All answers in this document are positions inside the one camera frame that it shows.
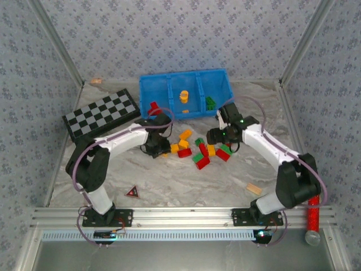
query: yellow block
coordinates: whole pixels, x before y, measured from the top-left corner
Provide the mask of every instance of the yellow block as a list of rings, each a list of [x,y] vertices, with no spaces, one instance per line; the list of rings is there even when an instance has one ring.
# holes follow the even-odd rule
[[[101,78],[93,78],[93,79],[90,81],[90,83],[91,83],[91,84],[101,84],[102,81],[103,81],[103,79],[101,79]]]
[[[170,152],[172,154],[176,154],[179,151],[179,146],[178,144],[172,144],[170,145]]]
[[[178,146],[180,148],[188,148],[190,146],[190,143],[188,141],[181,139],[178,143]]]
[[[179,95],[179,99],[182,103],[188,103],[188,91],[182,90]]]
[[[192,135],[192,131],[187,129],[185,130],[183,133],[181,133],[179,135],[179,138],[182,139],[182,140],[186,140],[188,137],[190,137]]]
[[[208,149],[208,155],[209,156],[214,156],[215,155],[214,145],[207,145],[207,149]]]
[[[256,195],[260,195],[262,193],[262,189],[257,187],[256,185],[252,185],[251,183],[248,183],[247,184],[247,187],[246,187],[247,190],[255,193]]]

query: red block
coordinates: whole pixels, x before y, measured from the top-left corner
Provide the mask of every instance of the red block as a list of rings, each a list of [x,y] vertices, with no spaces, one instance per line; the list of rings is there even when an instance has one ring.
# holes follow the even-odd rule
[[[207,147],[204,145],[204,143],[200,143],[198,148],[200,149],[200,151],[204,157],[208,156],[208,150],[207,150]]]
[[[157,109],[159,108],[158,104],[156,102],[151,102],[151,108],[152,109]]]
[[[156,108],[151,108],[151,109],[149,109],[148,110],[148,116],[157,116],[157,115],[159,115],[162,111],[159,109],[159,110],[155,110]]]
[[[231,157],[231,155],[221,150],[220,148],[215,152],[215,154],[225,162]]]
[[[209,157],[205,156],[196,163],[197,169],[201,170],[210,163]]]
[[[179,158],[184,158],[192,155],[192,150],[190,148],[185,148],[184,150],[178,151]]]
[[[320,204],[320,196],[315,196],[309,200],[309,205]],[[319,232],[320,209],[308,208],[307,210],[307,230]]]

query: green block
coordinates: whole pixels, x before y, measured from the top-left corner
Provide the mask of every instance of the green block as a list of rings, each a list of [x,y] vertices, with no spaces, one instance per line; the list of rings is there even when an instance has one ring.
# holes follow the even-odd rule
[[[195,142],[196,146],[198,147],[200,143],[204,143],[204,140],[202,138],[197,138]]]
[[[205,98],[205,102],[207,106],[215,106],[215,101],[210,96]]]
[[[194,163],[198,163],[200,160],[203,159],[203,157],[204,157],[203,154],[199,153],[199,154],[193,156],[192,160]]]
[[[207,106],[207,110],[215,110],[215,106]]]
[[[233,152],[231,152],[230,148],[229,148],[227,145],[225,145],[225,144],[223,144],[223,145],[221,146],[221,150],[223,150],[224,152],[228,153],[229,155],[232,155],[232,154],[233,154]]]

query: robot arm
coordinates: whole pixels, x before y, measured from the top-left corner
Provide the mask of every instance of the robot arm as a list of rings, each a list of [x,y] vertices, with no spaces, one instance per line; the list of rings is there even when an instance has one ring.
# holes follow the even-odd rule
[[[278,172],[276,190],[251,202],[250,213],[256,221],[275,211],[293,208],[321,193],[318,180],[287,155],[289,153],[298,156],[317,172],[315,159],[310,154],[300,155],[284,146],[268,132],[262,133],[259,122],[251,116],[243,118],[234,103],[221,107],[217,111],[217,118],[219,128],[208,131],[208,144],[243,142],[261,154]],[[287,153],[274,147],[265,139],[264,134]]]
[[[128,128],[106,137],[96,139],[85,137],[76,142],[76,149],[65,168],[70,176],[76,161],[84,150],[95,142],[105,141],[95,146],[84,156],[76,172],[78,186],[84,189],[83,193],[86,193],[93,209],[102,217],[105,224],[107,221],[111,221],[115,209],[115,205],[104,188],[109,161],[122,152],[141,145],[145,146],[146,153],[153,158],[170,152],[169,141],[160,135],[165,132],[166,128],[146,128],[147,126],[160,126],[170,122],[171,119],[161,113],[154,120],[140,119]]]

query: wall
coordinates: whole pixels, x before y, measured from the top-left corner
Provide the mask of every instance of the wall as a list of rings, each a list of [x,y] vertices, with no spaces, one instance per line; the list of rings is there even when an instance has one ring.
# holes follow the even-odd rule
[[[329,204],[361,270],[361,3],[336,1],[287,86]]]
[[[84,80],[225,67],[279,78],[319,0],[42,0]]]
[[[0,10],[0,270],[12,270],[78,90],[27,2],[1,0]]]

